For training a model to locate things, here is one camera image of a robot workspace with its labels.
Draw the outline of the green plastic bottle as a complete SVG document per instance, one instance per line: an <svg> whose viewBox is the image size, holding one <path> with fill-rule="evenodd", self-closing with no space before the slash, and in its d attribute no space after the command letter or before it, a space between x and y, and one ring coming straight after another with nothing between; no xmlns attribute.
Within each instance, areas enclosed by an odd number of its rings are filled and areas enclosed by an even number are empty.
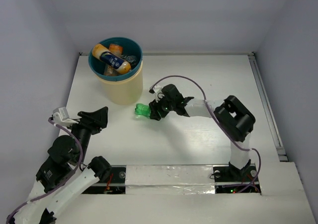
<svg viewBox="0 0 318 224"><path fill-rule="evenodd" d="M150 109L149 105L145 105L142 103L136 104L134 112L137 116L144 116L146 118L150 118L150 115L151 115L151 109Z"/></svg>

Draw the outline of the clear bottle blue label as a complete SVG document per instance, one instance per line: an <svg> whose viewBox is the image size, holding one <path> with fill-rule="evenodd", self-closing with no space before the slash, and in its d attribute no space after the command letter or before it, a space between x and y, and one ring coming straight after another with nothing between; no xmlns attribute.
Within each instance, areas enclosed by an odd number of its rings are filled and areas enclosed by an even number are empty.
<svg viewBox="0 0 318 224"><path fill-rule="evenodd" d="M122 55L121 56L122 59L126 60L130 65L131 65L131 69L133 70L137 64L138 64L138 59L136 56L134 55Z"/></svg>

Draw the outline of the yellow bottle blue label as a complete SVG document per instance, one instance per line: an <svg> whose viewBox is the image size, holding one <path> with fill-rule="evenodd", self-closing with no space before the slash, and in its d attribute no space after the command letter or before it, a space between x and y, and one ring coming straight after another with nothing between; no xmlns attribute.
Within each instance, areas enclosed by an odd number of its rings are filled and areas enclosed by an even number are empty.
<svg viewBox="0 0 318 224"><path fill-rule="evenodd" d="M113 67L121 75L128 73L132 69L129 62L113 54L102 44L97 44L94 46L92 49L92 55L100 61Z"/></svg>

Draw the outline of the orange bottle white label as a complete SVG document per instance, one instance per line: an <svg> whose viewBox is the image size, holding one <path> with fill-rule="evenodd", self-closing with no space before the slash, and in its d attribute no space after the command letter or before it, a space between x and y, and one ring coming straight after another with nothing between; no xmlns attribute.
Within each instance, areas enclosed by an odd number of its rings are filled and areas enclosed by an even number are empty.
<svg viewBox="0 0 318 224"><path fill-rule="evenodd" d="M123 52L122 46L119 46L117 44L110 44L108 49L114 55L116 55L118 57L122 56L122 52ZM106 75L106 76L118 76L119 73L111 65L107 65L105 67L104 75Z"/></svg>

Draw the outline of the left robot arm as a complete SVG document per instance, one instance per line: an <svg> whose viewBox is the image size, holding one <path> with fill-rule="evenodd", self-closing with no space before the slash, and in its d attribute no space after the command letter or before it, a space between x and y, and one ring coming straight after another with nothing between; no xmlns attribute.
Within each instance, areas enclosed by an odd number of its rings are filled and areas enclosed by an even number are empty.
<svg viewBox="0 0 318 224"><path fill-rule="evenodd" d="M8 224L54 224L83 191L111 177L112 166L102 156L94 157L76 175L83 165L90 137L107 127L108 107L80 111L77 119L71 119L66 107L60 107L48 121L65 135L57 137L48 149L48 158L37 171L27 200L8 215Z"/></svg>

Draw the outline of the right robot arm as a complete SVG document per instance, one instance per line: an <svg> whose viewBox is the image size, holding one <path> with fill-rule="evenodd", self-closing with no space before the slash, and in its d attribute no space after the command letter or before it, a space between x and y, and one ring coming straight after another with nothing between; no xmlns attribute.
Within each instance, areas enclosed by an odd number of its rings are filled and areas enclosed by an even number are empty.
<svg viewBox="0 0 318 224"><path fill-rule="evenodd" d="M246 167L250 165L248 135L253 131L256 119L237 97L230 95L217 106L215 101L183 97L173 84L164 87L154 85L149 93L155 95L149 103L150 118L153 120L159 121L169 112L183 117L215 119L231 141L230 177L241 180L246 176Z"/></svg>

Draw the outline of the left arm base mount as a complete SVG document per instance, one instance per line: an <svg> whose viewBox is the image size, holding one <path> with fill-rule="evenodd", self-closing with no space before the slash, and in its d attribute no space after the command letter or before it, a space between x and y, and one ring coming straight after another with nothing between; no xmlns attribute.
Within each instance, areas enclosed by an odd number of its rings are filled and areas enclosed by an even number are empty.
<svg viewBox="0 0 318 224"><path fill-rule="evenodd" d="M86 190L82 194L125 194L126 193L126 166L115 166L112 168L111 175L106 181L99 181Z"/></svg>

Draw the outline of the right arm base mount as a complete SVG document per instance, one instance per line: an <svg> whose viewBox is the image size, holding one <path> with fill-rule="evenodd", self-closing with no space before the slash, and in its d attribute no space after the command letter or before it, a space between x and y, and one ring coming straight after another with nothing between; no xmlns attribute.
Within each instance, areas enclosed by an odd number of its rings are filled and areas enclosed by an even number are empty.
<svg viewBox="0 0 318 224"><path fill-rule="evenodd" d="M245 167L237 169L230 163L217 165L209 178L215 183L216 194L261 193L257 169L250 160Z"/></svg>

